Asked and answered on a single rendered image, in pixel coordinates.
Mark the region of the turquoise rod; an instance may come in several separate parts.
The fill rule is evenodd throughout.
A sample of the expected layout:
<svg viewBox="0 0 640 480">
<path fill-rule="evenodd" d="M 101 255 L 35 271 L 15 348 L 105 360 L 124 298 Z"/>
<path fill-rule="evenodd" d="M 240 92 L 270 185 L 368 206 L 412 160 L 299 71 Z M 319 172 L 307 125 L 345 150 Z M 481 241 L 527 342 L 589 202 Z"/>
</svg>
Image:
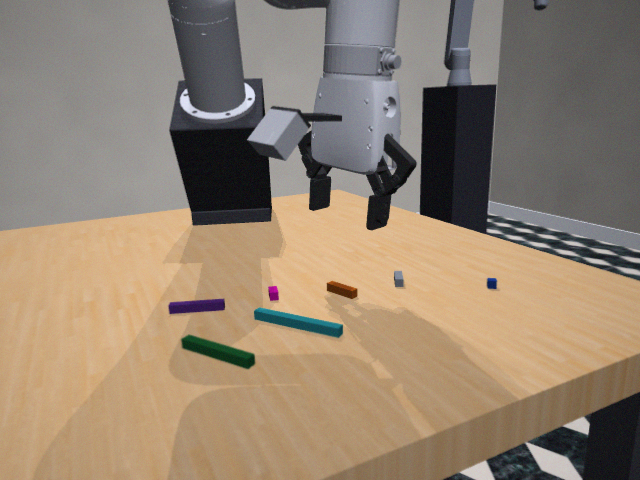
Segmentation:
<svg viewBox="0 0 640 480">
<path fill-rule="evenodd" d="M 254 310 L 254 320 L 264 321 L 336 338 L 339 338 L 343 334 L 343 324 L 260 307 Z"/>
</svg>

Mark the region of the purple rod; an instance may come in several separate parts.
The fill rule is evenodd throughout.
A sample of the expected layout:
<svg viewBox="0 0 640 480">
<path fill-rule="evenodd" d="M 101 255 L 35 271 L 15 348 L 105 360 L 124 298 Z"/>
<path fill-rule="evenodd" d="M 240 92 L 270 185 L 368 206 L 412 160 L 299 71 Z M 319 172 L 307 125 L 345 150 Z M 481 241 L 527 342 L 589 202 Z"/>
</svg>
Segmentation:
<svg viewBox="0 0 640 480">
<path fill-rule="evenodd" d="M 168 305 L 168 308 L 169 308 L 169 314 L 223 311 L 225 309 L 225 300 L 211 299 L 211 300 L 170 302 L 170 304 Z"/>
</svg>

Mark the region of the orange rod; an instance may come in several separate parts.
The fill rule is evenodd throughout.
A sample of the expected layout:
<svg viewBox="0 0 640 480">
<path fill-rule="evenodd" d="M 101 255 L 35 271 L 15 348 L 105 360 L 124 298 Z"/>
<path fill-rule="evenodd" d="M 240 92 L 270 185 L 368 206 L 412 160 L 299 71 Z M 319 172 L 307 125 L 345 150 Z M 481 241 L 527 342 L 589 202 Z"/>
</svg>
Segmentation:
<svg viewBox="0 0 640 480">
<path fill-rule="evenodd" d="M 350 298 L 350 299 L 354 299 L 358 297 L 357 288 L 347 286 L 334 281 L 327 283 L 327 291 Z"/>
</svg>

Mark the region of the dark green rod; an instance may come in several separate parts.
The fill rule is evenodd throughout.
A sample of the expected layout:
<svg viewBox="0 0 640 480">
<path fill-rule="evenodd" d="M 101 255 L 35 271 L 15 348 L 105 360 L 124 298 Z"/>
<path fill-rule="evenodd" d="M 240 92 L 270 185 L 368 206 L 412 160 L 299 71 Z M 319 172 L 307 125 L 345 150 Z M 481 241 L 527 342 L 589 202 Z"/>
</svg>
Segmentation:
<svg viewBox="0 0 640 480">
<path fill-rule="evenodd" d="M 182 348 L 245 369 L 255 365 L 255 354 L 192 335 L 181 339 Z"/>
</svg>

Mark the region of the small magenta block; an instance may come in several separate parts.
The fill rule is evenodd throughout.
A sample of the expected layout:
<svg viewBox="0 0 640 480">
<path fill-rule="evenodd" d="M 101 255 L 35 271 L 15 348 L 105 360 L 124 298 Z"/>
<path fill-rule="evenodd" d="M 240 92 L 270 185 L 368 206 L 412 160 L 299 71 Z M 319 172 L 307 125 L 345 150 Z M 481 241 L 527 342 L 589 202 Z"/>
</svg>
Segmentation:
<svg viewBox="0 0 640 480">
<path fill-rule="evenodd" d="M 270 301 L 279 300 L 279 294 L 278 294 L 277 286 L 268 287 L 268 290 L 269 290 Z"/>
</svg>

